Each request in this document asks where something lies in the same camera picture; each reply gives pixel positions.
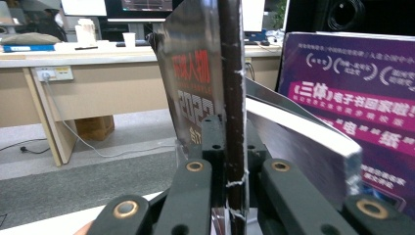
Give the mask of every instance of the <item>gray floor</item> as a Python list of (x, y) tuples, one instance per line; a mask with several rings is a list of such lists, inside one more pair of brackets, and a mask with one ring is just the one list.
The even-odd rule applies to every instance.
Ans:
[[(0, 136), (0, 149), (45, 138), (40, 124), (0, 128)], [(123, 193), (164, 190), (176, 168), (174, 141), (169, 112), (159, 110), (115, 116), (106, 140), (88, 141), (103, 155), (133, 151), (120, 157), (100, 157), (79, 141), (62, 167), (55, 167), (50, 151), (21, 153), (21, 146), (47, 149), (44, 140), (0, 151), (0, 229), (104, 205)]]

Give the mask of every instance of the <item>desk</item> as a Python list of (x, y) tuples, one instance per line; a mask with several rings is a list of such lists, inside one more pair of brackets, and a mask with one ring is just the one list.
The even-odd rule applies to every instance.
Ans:
[[(246, 57), (253, 58), (256, 81), (270, 89), (276, 85), (280, 56), (279, 47), (265, 50), (246, 46)], [(74, 80), (50, 82), (53, 93), (50, 94), (35, 72), (35, 67), (45, 66), (71, 66)], [(0, 74), (0, 98), (9, 100), (12, 95), (16, 96), (13, 89), (3, 89), (3, 84), (10, 87), (18, 82), (19, 92), (24, 93), (25, 99), (20, 102), (30, 106), (28, 110), (16, 110), (20, 105), (17, 101), (1, 105), (2, 116), (25, 116), (27, 120), (7, 121), (0, 127), (41, 122), (49, 144), (55, 148), (52, 153), (57, 165), (69, 162), (76, 141), (63, 125), (63, 120), (75, 128), (73, 120), (78, 118), (167, 108), (157, 58), (150, 47), (3, 53), (0, 54)]]

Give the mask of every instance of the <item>power outlet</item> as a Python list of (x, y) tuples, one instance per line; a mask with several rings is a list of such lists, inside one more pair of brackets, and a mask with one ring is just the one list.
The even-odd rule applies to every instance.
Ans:
[(53, 69), (53, 67), (36, 68), (36, 74), (39, 78), (39, 81), (57, 80), (55, 70)]
[(40, 81), (73, 80), (70, 66), (35, 68)]
[(58, 80), (73, 80), (70, 66), (55, 67), (55, 74)]

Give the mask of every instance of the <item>book cover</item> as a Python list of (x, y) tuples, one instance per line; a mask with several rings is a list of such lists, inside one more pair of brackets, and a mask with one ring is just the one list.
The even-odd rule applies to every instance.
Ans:
[(177, 138), (201, 144), (203, 118), (223, 113), (216, 1), (186, 1), (151, 37)]
[(279, 93), (363, 148), (364, 191), (415, 219), (415, 40), (290, 33)]

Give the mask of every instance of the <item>purple poster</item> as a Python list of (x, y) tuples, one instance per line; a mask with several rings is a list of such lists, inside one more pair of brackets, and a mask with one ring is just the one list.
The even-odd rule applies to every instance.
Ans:
[(415, 219), (415, 38), (290, 33), (279, 92), (353, 138), (365, 192)]

